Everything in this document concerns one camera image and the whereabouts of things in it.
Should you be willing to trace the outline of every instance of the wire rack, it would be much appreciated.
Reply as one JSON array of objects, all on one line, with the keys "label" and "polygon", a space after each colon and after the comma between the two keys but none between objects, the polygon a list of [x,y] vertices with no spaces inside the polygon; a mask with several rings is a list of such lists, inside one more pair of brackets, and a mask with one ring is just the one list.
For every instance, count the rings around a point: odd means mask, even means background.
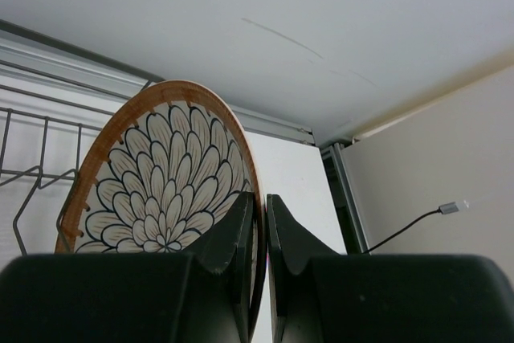
[{"label": "wire rack", "polygon": [[[119,93],[110,92],[109,90],[104,90],[102,88],[97,88],[88,84],[83,84],[81,82],[77,82],[75,80],[69,80],[65,79],[61,76],[52,75],[43,71],[39,71],[33,68],[24,67],[16,63],[10,63],[6,62],[4,60],[0,60],[0,64],[5,67],[12,67],[18,71],[24,71],[26,73],[31,73],[37,76],[42,76],[44,78],[50,79],[50,80],[56,80],[59,82],[65,82],[67,84],[71,84],[75,87],[82,88],[88,91],[94,91],[99,94],[104,94],[107,96],[115,96],[117,99],[120,100],[128,100],[130,99],[130,96],[121,95]],[[141,88],[141,90],[147,88],[152,81],[148,81],[146,84],[144,84]],[[13,92],[19,95],[29,96],[33,98],[37,98],[42,101],[49,101],[52,103],[56,103],[62,106],[69,106],[77,109],[82,109],[84,111],[88,112],[94,112],[99,113],[105,116],[112,116],[114,112],[110,112],[107,110],[103,110],[100,108],[96,108],[94,106],[88,106],[85,104],[77,104],[75,102],[71,102],[69,100],[63,100],[59,98],[54,98],[52,96],[46,96],[44,94],[39,94],[36,92],[29,92],[27,90],[17,89],[13,88],[11,86],[0,84],[0,90],[6,91],[6,92]],[[0,150],[0,177],[4,176],[6,178],[4,181],[0,182],[0,189],[4,188],[5,186],[19,180],[20,178],[34,178],[34,182],[31,185],[31,188],[27,194],[27,196],[22,200],[21,206],[18,208],[17,212],[14,215],[13,222],[12,222],[12,229],[14,232],[14,236],[16,238],[16,241],[18,243],[19,249],[22,253],[22,255],[27,254],[27,248],[23,241],[23,238],[21,236],[21,233],[19,231],[19,220],[23,216],[25,209],[27,208],[27,205],[33,198],[34,194],[38,190],[45,190],[47,187],[55,184],[59,181],[67,181],[71,182],[71,186],[67,192],[66,198],[64,200],[64,204],[59,212],[59,215],[55,222],[55,228],[57,230],[58,236],[62,239],[63,244],[65,248],[70,251],[70,247],[67,244],[66,237],[64,237],[63,229],[61,229],[60,223],[63,217],[63,213],[65,209],[67,208],[67,204],[69,203],[69,200],[71,198],[71,194],[75,188],[75,185],[78,181],[78,171],[80,167],[80,158],[81,158],[81,141],[83,140],[83,133],[84,129],[88,129],[89,131],[98,134],[101,131],[101,127],[94,126],[94,125],[87,125],[82,122],[73,121],[73,120],[64,120],[55,116],[46,116],[46,115],[40,115],[33,112],[25,111],[22,109],[15,109],[11,107],[2,107],[0,106],[0,112],[5,113],[5,127],[4,127],[4,133],[2,138],[2,149]],[[15,133],[12,133],[11,129],[11,123],[15,119],[15,117],[28,117],[32,120],[35,120],[38,123],[38,126],[42,127],[43,130],[43,140],[39,144],[39,163],[37,165],[33,165],[26,169],[7,169],[4,167],[4,160],[6,156],[6,150],[10,147],[10,140],[15,137]],[[48,129],[49,124],[59,124],[62,127],[66,128],[67,130],[71,130],[76,133],[77,140],[76,140],[76,151],[75,151],[75,165],[74,167],[66,170],[64,173],[61,174],[53,174],[48,173],[45,167],[45,157],[47,157],[47,138],[48,138]]]}]

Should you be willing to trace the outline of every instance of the beige wall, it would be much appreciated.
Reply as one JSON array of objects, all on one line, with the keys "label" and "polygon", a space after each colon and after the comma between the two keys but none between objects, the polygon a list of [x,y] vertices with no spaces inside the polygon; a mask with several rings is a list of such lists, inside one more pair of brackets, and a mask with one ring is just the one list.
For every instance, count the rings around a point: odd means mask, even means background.
[{"label": "beige wall", "polygon": [[514,67],[343,151],[370,246],[439,205],[376,253],[472,253],[514,283]]}]

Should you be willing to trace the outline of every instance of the white ceiling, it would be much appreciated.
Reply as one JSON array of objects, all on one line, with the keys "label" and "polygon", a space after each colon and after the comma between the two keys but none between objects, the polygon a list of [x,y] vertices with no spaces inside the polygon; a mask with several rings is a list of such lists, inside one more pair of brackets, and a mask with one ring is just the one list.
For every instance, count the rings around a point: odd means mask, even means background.
[{"label": "white ceiling", "polygon": [[0,15],[319,142],[514,58],[514,0],[0,0]]}]

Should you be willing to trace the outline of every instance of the white wall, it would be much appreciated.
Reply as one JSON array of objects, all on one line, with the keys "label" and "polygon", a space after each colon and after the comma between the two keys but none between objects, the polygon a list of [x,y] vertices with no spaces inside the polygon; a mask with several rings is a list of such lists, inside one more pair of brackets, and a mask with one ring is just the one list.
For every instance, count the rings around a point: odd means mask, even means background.
[{"label": "white wall", "polygon": [[425,218],[377,253],[472,253],[514,282],[514,67],[344,149],[370,246],[419,215],[466,199],[469,210]]},{"label": "white wall", "polygon": [[[76,103],[116,111],[120,104],[101,98],[64,92],[0,76],[0,84],[38,92]],[[0,93],[0,106],[17,108],[42,115],[73,120],[102,127],[108,120],[93,112],[81,112],[60,104],[42,102],[12,92]],[[6,114],[0,112],[0,138],[3,138]],[[96,137],[96,132],[84,130],[81,161]],[[335,251],[345,253],[341,230],[324,174],[318,148],[248,133],[264,194],[280,194],[296,219]],[[43,139],[43,124],[31,118],[13,116],[6,147],[5,169],[28,169],[39,163],[39,147]],[[76,131],[50,124],[44,170],[61,174],[74,167],[77,146]],[[2,176],[5,181],[9,176]],[[26,197],[34,178],[23,178],[0,187],[0,270],[20,255],[12,231],[12,219]],[[57,232],[55,220],[70,189],[70,182],[59,182],[45,190],[37,190],[20,220],[20,231],[29,253],[52,253]],[[255,330],[258,343],[271,342],[271,310],[269,284],[266,281]]]}]

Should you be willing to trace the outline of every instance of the petal design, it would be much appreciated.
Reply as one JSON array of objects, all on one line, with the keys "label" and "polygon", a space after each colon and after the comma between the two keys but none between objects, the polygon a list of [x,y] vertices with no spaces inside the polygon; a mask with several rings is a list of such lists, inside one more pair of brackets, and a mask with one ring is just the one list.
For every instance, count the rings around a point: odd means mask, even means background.
[{"label": "petal design", "polygon": [[136,172],[136,162],[130,154],[121,149],[112,149],[109,152],[109,167],[112,173],[121,181],[124,172]]},{"label": "petal design", "polygon": [[121,240],[118,243],[118,252],[128,252],[128,253],[137,253],[142,252],[143,249],[139,246],[137,246],[136,243],[134,243],[134,240],[132,239],[125,239]]},{"label": "petal design", "polygon": [[207,210],[209,211],[212,211],[226,198],[230,192],[230,188],[232,187],[232,168],[227,161],[222,162],[218,172],[216,173],[216,178],[218,179],[218,191],[210,205],[207,207]]},{"label": "petal design", "polygon": [[102,241],[111,247],[115,247],[123,239],[131,239],[132,230],[126,225],[111,225],[102,232]]},{"label": "petal design", "polygon": [[214,217],[207,212],[193,214],[186,223],[186,229],[193,229],[201,234],[206,233],[214,225]]},{"label": "petal design", "polygon": [[171,239],[173,241],[177,240],[178,236],[180,236],[182,234],[182,232],[185,230],[185,228],[186,228],[186,221],[185,220],[179,221],[178,224],[173,229],[173,232],[171,232]]},{"label": "petal design", "polygon": [[159,235],[159,225],[153,216],[146,216],[145,218],[145,233],[150,240],[156,240]]},{"label": "petal design", "polygon": [[146,190],[143,186],[143,182],[139,179],[139,177],[133,172],[125,172],[123,173],[123,185],[128,194],[132,192],[139,193],[144,199],[147,198]]},{"label": "petal design", "polygon": [[159,218],[159,214],[161,213],[161,208],[159,207],[159,203],[153,197],[150,197],[145,205],[145,213],[150,214],[156,220]]},{"label": "petal design", "polygon": [[219,151],[211,146],[203,156],[202,163],[198,167],[198,172],[194,176],[193,188],[197,189],[204,179],[209,176],[214,176],[219,166]]},{"label": "petal design", "polygon": [[143,220],[137,220],[132,228],[132,235],[134,238],[134,241],[137,245],[140,247],[143,246],[146,240],[148,240],[148,237],[145,233],[145,222]]},{"label": "petal design", "polygon": [[180,211],[179,219],[182,220],[183,218],[189,217],[191,204],[193,203],[194,198],[193,187],[191,185],[186,186],[182,189],[180,195],[182,196],[182,209]]},{"label": "petal design", "polygon": [[210,114],[207,112],[205,106],[201,104],[191,104],[191,107],[195,110],[198,110],[206,118],[207,121],[210,121]]},{"label": "petal design", "polygon": [[76,253],[100,253],[107,251],[109,247],[101,241],[91,241],[80,246]]},{"label": "petal design", "polygon": [[180,251],[182,249],[182,245],[180,245],[176,241],[173,241],[168,247],[174,251]]},{"label": "petal design", "polygon": [[146,217],[146,209],[145,209],[145,200],[143,199],[143,196],[141,196],[139,193],[134,192],[130,195],[130,205],[132,207],[132,212],[134,215],[144,220]]},{"label": "petal design", "polygon": [[130,128],[125,132],[125,143],[132,158],[137,159],[140,152],[150,154],[150,140],[143,132],[136,128]]},{"label": "petal design", "polygon": [[165,147],[168,149],[169,144],[165,144],[163,146],[159,142],[152,142],[152,159],[153,164],[155,166],[158,166],[162,170],[162,175],[164,176],[165,181],[168,181],[169,175],[168,175],[168,169],[169,169],[169,160],[168,160],[168,154],[166,153]]},{"label": "petal design", "polygon": [[166,216],[164,215],[164,213],[161,213],[159,214],[159,235],[157,237],[157,241],[161,243],[161,245],[165,245],[165,240],[164,237],[162,237],[162,235],[165,235],[167,230],[168,228],[166,226]]},{"label": "petal design", "polygon": [[168,211],[166,212],[166,226],[169,229],[174,229],[175,225],[177,225],[178,218],[180,216],[180,211],[182,209],[182,196],[178,194],[173,198],[171,203],[169,204]]},{"label": "petal design", "polygon": [[177,177],[175,178],[175,184],[177,185],[177,192],[182,192],[184,186],[190,180],[191,175],[191,156],[186,154],[180,161],[180,165],[177,170]]},{"label": "petal design", "polygon": [[242,192],[251,192],[251,186],[250,186],[250,182],[248,180],[244,180],[241,191]]},{"label": "petal design", "polygon": [[218,119],[213,119],[210,126],[210,143],[218,148],[219,156],[222,160],[228,154],[228,140],[222,123]]},{"label": "petal design", "polygon": [[230,143],[227,159],[232,166],[232,190],[240,190],[244,179],[243,159],[235,142]]},{"label": "petal design", "polygon": [[117,180],[102,180],[96,188],[96,194],[102,205],[109,210],[113,210],[112,198],[118,192],[123,192],[123,184]]},{"label": "petal design", "polygon": [[164,191],[164,176],[162,170],[157,166],[153,168],[151,180],[152,196],[155,197],[157,202],[162,201],[162,192]]},{"label": "petal design", "polygon": [[194,132],[190,132],[187,135],[187,153],[191,156],[191,177],[188,181],[192,182],[194,175],[196,174],[198,167],[200,166],[200,161],[202,160],[202,145],[200,144],[200,139]]},{"label": "petal design", "polygon": [[225,201],[223,201],[215,210],[214,210],[214,223],[218,223],[225,214],[230,209],[235,199],[239,196],[239,192],[234,192],[228,195]]},{"label": "petal design", "polygon": [[169,153],[169,179],[176,180],[178,166],[186,154],[186,142],[180,133],[175,133],[171,138]]},{"label": "petal design", "polygon": [[171,128],[161,114],[149,114],[146,117],[146,128],[151,141],[160,142],[168,149]]},{"label": "petal design", "polygon": [[198,108],[191,108],[191,130],[197,133],[202,145],[202,151],[205,151],[207,146],[210,145],[210,128],[205,116],[198,110]]},{"label": "petal design", "polygon": [[178,106],[171,106],[169,108],[169,122],[173,132],[180,132],[184,138],[190,131],[190,122],[184,111]]},{"label": "petal design", "polygon": [[136,221],[136,216],[133,213],[132,206],[130,205],[130,197],[125,192],[116,193],[114,195],[114,199],[112,200],[114,211],[118,215],[118,217],[127,224],[129,227],[134,224]]},{"label": "petal design", "polygon": [[200,234],[195,231],[185,231],[178,237],[177,242],[182,245],[182,248],[186,248],[198,237],[200,237]]},{"label": "petal design", "polygon": [[116,213],[107,211],[95,212],[86,218],[86,232],[92,239],[100,241],[104,228],[112,224],[122,224]]},{"label": "petal design", "polygon": [[145,242],[143,248],[145,249],[145,252],[158,252],[162,247],[158,242],[149,240]]},{"label": "petal design", "polygon": [[194,195],[193,204],[191,204],[191,213],[200,212],[206,209],[216,191],[218,190],[218,180],[215,177],[207,178],[198,188],[196,194]]},{"label": "petal design", "polygon": [[148,197],[152,195],[151,179],[152,179],[153,161],[152,158],[146,153],[140,153],[137,156],[137,171],[145,186],[145,192]]},{"label": "petal design", "polygon": [[175,187],[175,181],[169,180],[166,184],[166,187],[164,188],[164,192],[162,193],[161,209],[163,212],[166,213],[169,204],[171,203],[171,200],[173,200],[173,198],[175,197],[176,193],[177,189]]}]

